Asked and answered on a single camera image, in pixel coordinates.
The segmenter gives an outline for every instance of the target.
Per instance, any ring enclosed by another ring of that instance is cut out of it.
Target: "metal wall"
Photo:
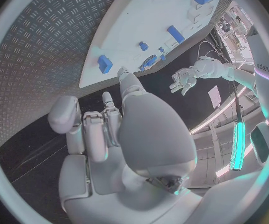
[[[62,95],[78,98],[118,83],[110,79],[82,89],[78,83],[86,53],[114,0],[33,0],[0,45],[0,147],[47,114]],[[220,0],[211,22],[171,52],[158,71],[203,39],[229,6]]]

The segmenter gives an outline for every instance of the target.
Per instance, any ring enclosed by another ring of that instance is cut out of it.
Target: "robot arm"
[[[184,96],[196,84],[197,78],[209,79],[219,77],[228,81],[237,81],[257,95],[255,77],[253,75],[246,71],[238,70],[230,63],[223,64],[219,60],[206,56],[201,56],[194,66],[183,68],[173,74],[174,83],[170,85],[170,89],[172,93],[183,89],[182,95]]]

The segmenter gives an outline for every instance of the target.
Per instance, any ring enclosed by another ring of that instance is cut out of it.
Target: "black floor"
[[[214,111],[208,91],[215,85],[218,86],[222,101],[229,96],[228,82],[223,79],[198,79],[196,86],[184,97],[180,91],[171,94],[171,75],[183,67],[193,65],[197,59],[197,50],[198,45],[160,71],[139,78],[148,92],[157,95],[177,111],[188,128],[195,127]],[[209,50],[211,47],[204,43],[200,55]],[[219,58],[216,53],[210,56]],[[119,86],[115,85],[81,98],[82,112],[102,111],[101,95],[104,91],[109,91],[116,106],[121,107]],[[59,173],[67,155],[65,136],[51,130],[47,116],[20,131],[0,148],[0,164],[15,189],[39,214],[55,224],[71,223],[61,208],[58,195]]]

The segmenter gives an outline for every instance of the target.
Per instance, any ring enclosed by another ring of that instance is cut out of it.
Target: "gray textured surface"
[[[0,45],[0,147],[47,114],[62,95],[83,97],[118,83],[109,79],[79,89],[86,53],[114,0],[33,0]],[[172,51],[165,61],[136,75],[158,71],[203,39],[230,0],[220,0],[210,23]]]

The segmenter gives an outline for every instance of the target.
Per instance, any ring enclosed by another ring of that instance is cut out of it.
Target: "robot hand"
[[[234,80],[234,70],[236,67],[229,63],[222,64],[219,60],[211,57],[201,56],[194,66],[183,68],[173,74],[174,83],[170,85],[172,93],[183,89],[182,95],[196,84],[196,78],[219,78],[223,77],[228,81]]]

